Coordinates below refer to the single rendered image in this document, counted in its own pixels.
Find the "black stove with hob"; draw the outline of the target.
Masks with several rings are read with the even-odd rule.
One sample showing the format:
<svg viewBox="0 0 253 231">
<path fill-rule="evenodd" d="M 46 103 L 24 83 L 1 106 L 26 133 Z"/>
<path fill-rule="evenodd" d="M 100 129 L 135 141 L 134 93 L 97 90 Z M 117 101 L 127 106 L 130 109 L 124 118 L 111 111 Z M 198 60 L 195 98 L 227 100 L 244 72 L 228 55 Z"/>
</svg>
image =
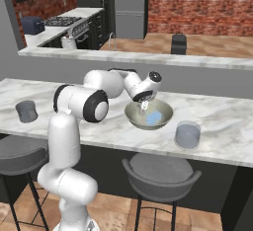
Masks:
<svg viewBox="0 0 253 231">
<path fill-rule="evenodd" d="M 68 30 L 57 37 L 47 41 L 42 47 L 63 48 L 61 38 L 70 36 L 75 38 L 76 49 L 90 49 L 91 35 L 88 21 L 81 17 L 51 17 L 44 21 L 48 27 L 67 27 Z"/>
</svg>

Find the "pale blue ice cube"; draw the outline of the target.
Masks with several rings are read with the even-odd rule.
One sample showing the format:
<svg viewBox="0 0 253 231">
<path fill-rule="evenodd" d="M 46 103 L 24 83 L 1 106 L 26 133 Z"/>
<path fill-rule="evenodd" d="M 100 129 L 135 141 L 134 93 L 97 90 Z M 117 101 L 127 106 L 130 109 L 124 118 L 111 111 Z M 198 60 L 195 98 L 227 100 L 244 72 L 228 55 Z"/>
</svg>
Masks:
<svg viewBox="0 0 253 231">
<path fill-rule="evenodd" d="M 155 111 L 151 114 L 149 114 L 146 117 L 146 124 L 147 125 L 155 125 L 156 123 L 158 123 L 160 120 L 162 119 L 162 113 L 159 111 Z"/>
</svg>

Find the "grey bar stool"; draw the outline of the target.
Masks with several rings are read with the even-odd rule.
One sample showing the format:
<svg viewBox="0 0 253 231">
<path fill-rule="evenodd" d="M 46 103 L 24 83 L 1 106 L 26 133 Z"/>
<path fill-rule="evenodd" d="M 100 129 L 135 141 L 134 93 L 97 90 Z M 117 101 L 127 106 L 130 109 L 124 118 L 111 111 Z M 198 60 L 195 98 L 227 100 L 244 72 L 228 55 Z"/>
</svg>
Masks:
<svg viewBox="0 0 253 231">
<path fill-rule="evenodd" d="M 194 171 L 186 159 L 146 153 L 137 153 L 122 163 L 130 186 L 137 193 L 134 231 L 138 231 L 143 199 L 171 202 L 171 231 L 175 231 L 177 203 L 191 191 L 202 172 Z"/>
<path fill-rule="evenodd" d="M 25 175 L 33 194 L 38 212 L 41 216 L 43 228 L 49 231 L 40 204 L 40 197 L 34 185 L 31 172 L 41 167 L 48 161 L 48 147 L 45 139 L 36 139 L 25 136 L 9 135 L 0 140 L 0 178 L 3 181 L 4 192 L 18 231 L 21 231 L 20 221 L 11 198 L 11 191 L 6 178 Z"/>
</svg>

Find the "black base cupboards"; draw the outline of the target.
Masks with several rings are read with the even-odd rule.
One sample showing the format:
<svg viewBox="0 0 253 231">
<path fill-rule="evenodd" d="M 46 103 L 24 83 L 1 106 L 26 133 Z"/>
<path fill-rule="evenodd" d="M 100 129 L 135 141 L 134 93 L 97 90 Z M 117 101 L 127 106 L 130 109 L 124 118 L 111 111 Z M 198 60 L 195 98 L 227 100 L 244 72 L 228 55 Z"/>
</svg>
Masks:
<svg viewBox="0 0 253 231">
<path fill-rule="evenodd" d="M 99 50 L 109 37 L 109 21 L 105 11 L 99 11 L 89 18 L 89 28 L 92 36 L 92 44 L 95 50 Z"/>
</svg>

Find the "silver sink tap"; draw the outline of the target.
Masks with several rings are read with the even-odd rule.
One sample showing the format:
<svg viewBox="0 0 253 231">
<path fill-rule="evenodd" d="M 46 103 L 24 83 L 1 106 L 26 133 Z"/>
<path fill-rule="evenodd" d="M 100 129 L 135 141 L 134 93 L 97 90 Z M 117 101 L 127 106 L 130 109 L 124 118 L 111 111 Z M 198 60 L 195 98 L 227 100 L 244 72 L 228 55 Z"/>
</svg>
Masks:
<svg viewBox="0 0 253 231">
<path fill-rule="evenodd" d="M 114 33 L 110 33 L 109 35 L 109 50 L 117 50 L 117 38 Z"/>
</svg>

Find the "grey-green ice bowl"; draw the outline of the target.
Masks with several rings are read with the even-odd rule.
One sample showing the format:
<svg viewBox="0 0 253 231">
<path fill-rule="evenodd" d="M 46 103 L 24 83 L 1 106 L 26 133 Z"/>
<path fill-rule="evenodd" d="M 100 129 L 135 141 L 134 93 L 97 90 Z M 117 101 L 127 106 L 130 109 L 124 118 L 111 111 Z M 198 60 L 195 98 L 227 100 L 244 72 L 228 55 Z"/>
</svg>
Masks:
<svg viewBox="0 0 253 231">
<path fill-rule="evenodd" d="M 130 102 L 125 108 L 125 114 L 128 121 L 131 124 L 143 130 L 155 130 L 160 127 L 163 127 L 164 125 L 168 123 L 168 121 L 173 116 L 173 110 L 171 106 L 158 99 L 154 99 L 148 102 L 148 109 L 144 115 L 140 115 L 138 113 L 139 107 L 140 107 L 140 103 Z M 162 119 L 155 125 L 147 125 L 146 117 L 155 111 L 159 111 L 162 113 Z"/>
</svg>

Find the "dark blue toaster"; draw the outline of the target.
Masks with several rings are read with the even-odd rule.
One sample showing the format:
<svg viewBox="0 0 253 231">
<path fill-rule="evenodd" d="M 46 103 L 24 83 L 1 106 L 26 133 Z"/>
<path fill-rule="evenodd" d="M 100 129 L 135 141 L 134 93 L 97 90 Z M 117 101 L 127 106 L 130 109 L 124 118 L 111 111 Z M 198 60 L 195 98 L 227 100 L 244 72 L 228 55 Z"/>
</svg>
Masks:
<svg viewBox="0 0 253 231">
<path fill-rule="evenodd" d="M 28 16 L 21 19 L 25 35 L 37 35 L 44 31 L 44 23 L 41 17 Z"/>
</svg>

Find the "white kettle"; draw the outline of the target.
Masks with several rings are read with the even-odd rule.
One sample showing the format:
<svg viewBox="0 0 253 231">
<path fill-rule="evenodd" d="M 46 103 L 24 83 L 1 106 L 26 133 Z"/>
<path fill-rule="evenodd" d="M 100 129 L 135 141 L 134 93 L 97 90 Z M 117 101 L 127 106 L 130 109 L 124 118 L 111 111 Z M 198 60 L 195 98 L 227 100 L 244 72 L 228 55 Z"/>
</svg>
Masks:
<svg viewBox="0 0 253 231">
<path fill-rule="evenodd" d="M 64 36 L 61 38 L 61 44 L 63 48 L 76 49 L 76 42 L 74 37 Z"/>
</svg>

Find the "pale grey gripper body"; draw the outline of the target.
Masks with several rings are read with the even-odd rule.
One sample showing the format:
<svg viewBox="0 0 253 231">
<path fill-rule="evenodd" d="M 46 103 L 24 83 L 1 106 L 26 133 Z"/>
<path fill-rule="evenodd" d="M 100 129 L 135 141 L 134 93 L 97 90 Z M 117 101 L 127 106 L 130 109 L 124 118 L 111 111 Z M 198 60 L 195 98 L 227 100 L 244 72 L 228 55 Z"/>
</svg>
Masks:
<svg viewBox="0 0 253 231">
<path fill-rule="evenodd" d="M 138 113 L 143 116 L 148 109 L 148 101 L 145 100 L 140 104 Z"/>
</svg>

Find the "pale blue-grey water glass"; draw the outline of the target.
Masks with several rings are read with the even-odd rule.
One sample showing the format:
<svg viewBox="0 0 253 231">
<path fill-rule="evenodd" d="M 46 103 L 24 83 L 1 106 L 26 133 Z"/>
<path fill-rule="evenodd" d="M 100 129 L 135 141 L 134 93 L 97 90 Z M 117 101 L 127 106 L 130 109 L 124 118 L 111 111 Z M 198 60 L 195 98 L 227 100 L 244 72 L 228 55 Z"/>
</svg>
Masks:
<svg viewBox="0 0 253 231">
<path fill-rule="evenodd" d="M 190 120 L 183 120 L 177 124 L 174 137 L 175 144 L 184 149 L 198 147 L 201 137 L 201 127 Z"/>
</svg>

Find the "grey fridge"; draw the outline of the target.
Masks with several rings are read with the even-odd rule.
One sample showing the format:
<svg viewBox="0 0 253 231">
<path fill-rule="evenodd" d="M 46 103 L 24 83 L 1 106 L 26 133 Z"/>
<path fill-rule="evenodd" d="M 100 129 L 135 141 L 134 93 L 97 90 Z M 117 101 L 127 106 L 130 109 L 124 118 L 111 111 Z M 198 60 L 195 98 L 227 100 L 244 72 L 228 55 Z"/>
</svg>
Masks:
<svg viewBox="0 0 253 231">
<path fill-rule="evenodd" d="M 118 39 L 144 39 L 148 24 L 148 0 L 115 0 Z"/>
</svg>

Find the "dark grey water glass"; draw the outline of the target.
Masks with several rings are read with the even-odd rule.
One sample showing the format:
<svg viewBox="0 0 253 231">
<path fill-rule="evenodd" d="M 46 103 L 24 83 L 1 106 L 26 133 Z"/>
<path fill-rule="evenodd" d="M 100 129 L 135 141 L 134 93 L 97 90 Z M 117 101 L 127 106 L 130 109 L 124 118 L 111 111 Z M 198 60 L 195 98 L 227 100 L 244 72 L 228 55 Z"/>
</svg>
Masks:
<svg viewBox="0 0 253 231">
<path fill-rule="evenodd" d="M 34 101 L 22 101 L 16 105 L 16 111 L 19 115 L 20 122 L 22 123 L 33 122 L 38 118 Z"/>
</svg>

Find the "black box-shaped appliance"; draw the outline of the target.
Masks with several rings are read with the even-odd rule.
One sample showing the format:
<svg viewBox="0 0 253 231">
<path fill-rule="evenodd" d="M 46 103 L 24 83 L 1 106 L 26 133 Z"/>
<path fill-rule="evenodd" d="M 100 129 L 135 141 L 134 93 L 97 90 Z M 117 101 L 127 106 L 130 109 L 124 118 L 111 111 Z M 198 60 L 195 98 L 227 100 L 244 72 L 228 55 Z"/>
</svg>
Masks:
<svg viewBox="0 0 253 231">
<path fill-rule="evenodd" d="M 185 55 L 187 51 L 187 37 L 184 34 L 175 34 L 172 36 L 171 53 Z"/>
</svg>

